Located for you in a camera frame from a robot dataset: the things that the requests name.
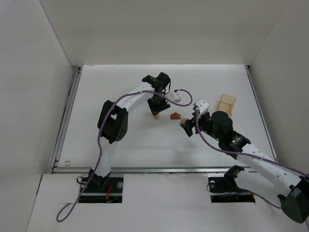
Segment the small light wood cube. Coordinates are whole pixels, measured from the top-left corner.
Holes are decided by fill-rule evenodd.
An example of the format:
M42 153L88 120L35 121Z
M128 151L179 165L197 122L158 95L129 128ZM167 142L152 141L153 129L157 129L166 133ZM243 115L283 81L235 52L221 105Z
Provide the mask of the small light wood cube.
M182 118L181 119L181 124L185 124L186 120L187 120L187 118Z

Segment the dark orange triangular block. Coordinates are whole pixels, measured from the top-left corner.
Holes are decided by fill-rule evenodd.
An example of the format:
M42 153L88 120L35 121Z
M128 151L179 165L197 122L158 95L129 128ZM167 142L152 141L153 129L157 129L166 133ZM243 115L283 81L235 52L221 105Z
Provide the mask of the dark orange triangular block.
M170 115L171 120L181 120L181 118L182 118L181 115L177 112Z

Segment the wooden box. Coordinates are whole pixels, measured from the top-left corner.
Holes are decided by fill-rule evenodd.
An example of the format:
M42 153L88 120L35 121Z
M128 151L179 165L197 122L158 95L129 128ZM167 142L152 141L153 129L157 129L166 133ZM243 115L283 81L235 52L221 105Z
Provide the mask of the wooden box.
M232 111L236 103L236 97L227 94L222 94L218 103L217 111L222 111L228 114L229 118L232 118Z

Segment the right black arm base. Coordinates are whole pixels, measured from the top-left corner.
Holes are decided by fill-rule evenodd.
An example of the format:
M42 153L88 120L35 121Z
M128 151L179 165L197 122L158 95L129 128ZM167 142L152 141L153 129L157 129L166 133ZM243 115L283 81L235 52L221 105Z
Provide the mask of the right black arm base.
M226 173L209 175L207 190L212 203L255 203L254 194L237 186L235 179L244 168L234 165Z

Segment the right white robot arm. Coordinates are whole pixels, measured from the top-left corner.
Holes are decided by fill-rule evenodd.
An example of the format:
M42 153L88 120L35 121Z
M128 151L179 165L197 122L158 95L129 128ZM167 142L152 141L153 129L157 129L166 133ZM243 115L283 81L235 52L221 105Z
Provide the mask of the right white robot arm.
M218 142L213 150L224 153L254 170L251 174L240 166L233 166L223 177L224 187L218 193L249 191L275 204L297 223L309 217L309 176L295 168L280 164L261 152L249 139L233 129L233 122L225 112L200 113L195 110L186 122L188 135L193 129L207 144L203 134Z

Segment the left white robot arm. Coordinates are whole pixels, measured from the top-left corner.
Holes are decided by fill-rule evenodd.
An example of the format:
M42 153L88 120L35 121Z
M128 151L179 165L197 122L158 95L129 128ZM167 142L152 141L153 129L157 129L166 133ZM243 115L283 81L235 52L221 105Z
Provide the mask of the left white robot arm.
M128 94L103 104L98 120L99 156L88 173L87 183L91 182L99 189L107 185L115 147L126 135L128 116L137 107L147 102L152 115L156 116L171 104L187 107L193 102L191 93L185 89L177 89L172 97L167 97L165 90L170 83L169 76L163 72L157 77L148 75Z

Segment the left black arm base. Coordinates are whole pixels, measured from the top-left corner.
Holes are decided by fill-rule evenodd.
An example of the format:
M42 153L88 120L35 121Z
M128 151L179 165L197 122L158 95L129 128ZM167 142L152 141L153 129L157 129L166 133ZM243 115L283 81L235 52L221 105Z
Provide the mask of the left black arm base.
M103 179L94 175L78 203L122 203L123 187L123 174L109 174Z

